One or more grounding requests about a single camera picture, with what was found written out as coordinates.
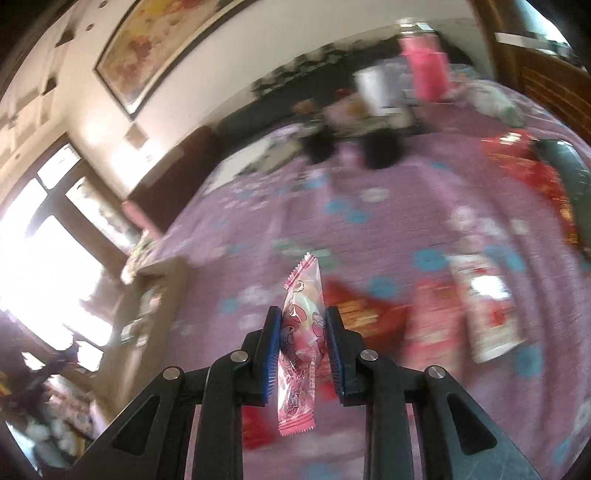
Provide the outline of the pink cartoon candy packet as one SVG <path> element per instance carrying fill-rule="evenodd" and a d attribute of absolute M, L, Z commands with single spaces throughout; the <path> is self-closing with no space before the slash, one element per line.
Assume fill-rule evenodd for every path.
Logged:
<path fill-rule="evenodd" d="M 277 419 L 283 437 L 315 428 L 315 383 L 325 356 L 325 299 L 310 252 L 287 278 L 280 326 Z"/>

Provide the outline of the cardboard tray box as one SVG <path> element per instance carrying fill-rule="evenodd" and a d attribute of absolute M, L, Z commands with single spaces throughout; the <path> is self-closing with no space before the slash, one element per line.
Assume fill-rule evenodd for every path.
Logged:
<path fill-rule="evenodd" d="M 125 286 L 110 339 L 91 381 L 95 437 L 161 371 L 190 272 L 183 258 L 170 258 L 140 268 Z"/>

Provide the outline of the purple floral tablecloth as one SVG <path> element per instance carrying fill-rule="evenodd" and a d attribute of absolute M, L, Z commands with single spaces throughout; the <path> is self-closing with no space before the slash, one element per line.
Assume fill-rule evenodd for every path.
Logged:
<path fill-rule="evenodd" d="M 221 156 L 142 261 L 180 257 L 191 269 L 161 367 L 196 369 L 238 347 L 283 302 L 308 252 L 341 301 L 384 312 L 370 344 L 416 365 L 402 345 L 418 288 L 451 285 L 448 257 L 475 246 L 507 280 L 524 341 L 478 364 L 461 338 L 444 365 L 543 478 L 561 478 L 590 437 L 590 263 L 545 199 L 482 151 L 482 138 L 505 131 L 437 105 L 386 169 L 368 169 L 356 141 L 321 164 L 297 156 L 270 173 L 231 173 L 238 159 Z"/>

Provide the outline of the black smartphone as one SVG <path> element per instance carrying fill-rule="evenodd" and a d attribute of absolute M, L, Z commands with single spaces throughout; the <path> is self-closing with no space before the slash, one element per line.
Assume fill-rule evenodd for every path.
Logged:
<path fill-rule="evenodd" d="M 581 239 L 586 247 L 590 247 L 590 168 L 574 146 L 565 140 L 538 140 L 536 151 L 544 163 L 558 172 Z"/>

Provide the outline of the red foil bag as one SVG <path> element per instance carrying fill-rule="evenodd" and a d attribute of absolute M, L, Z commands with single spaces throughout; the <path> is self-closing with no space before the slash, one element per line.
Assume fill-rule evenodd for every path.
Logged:
<path fill-rule="evenodd" d="M 539 193 L 559 218 L 566 242 L 583 250 L 584 243 L 574 215 L 566 186 L 556 168 L 541 160 L 534 150 L 537 138 L 523 129 L 509 131 L 480 140 L 489 160 L 503 169 L 511 178 Z"/>

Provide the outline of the black jar with cork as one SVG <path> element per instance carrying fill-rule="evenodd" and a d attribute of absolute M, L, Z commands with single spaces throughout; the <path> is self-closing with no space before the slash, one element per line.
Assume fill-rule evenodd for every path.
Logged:
<path fill-rule="evenodd" d="M 394 115 L 363 121 L 359 127 L 359 142 L 370 170 L 386 169 L 404 153 L 405 123 Z"/>

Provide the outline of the white cup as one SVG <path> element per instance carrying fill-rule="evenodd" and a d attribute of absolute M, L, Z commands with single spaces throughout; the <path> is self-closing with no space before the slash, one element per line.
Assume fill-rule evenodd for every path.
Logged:
<path fill-rule="evenodd" d="M 375 65 L 356 71 L 353 80 L 370 113 L 386 116 L 403 106 L 400 75 L 388 65 Z"/>

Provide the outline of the pink water bottle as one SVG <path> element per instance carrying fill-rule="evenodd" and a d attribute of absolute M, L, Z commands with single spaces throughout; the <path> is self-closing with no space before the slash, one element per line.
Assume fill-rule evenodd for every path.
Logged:
<path fill-rule="evenodd" d="M 451 86 L 450 64 L 435 31 L 424 21 L 401 19 L 399 43 L 414 76 L 416 98 L 441 100 Z"/>

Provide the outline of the black sofa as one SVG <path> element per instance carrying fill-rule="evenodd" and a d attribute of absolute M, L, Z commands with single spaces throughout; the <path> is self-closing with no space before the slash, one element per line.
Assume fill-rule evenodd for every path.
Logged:
<path fill-rule="evenodd" d="M 314 101 L 325 107 L 339 91 L 355 87 L 353 74 L 381 60 L 401 53 L 396 36 L 384 40 L 358 40 L 348 46 L 329 43 L 310 54 L 297 56 L 291 66 L 281 66 L 270 76 L 256 80 L 252 93 L 256 100 L 226 116 L 215 128 L 223 143 L 238 145 L 257 134 L 294 117 L 294 106 Z"/>

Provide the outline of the framed wall painting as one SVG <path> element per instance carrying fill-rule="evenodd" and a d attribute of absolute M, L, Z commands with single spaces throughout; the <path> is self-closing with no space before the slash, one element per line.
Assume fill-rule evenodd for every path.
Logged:
<path fill-rule="evenodd" d="M 131 120 L 171 70 L 250 1 L 136 1 L 94 66 L 99 81 Z"/>

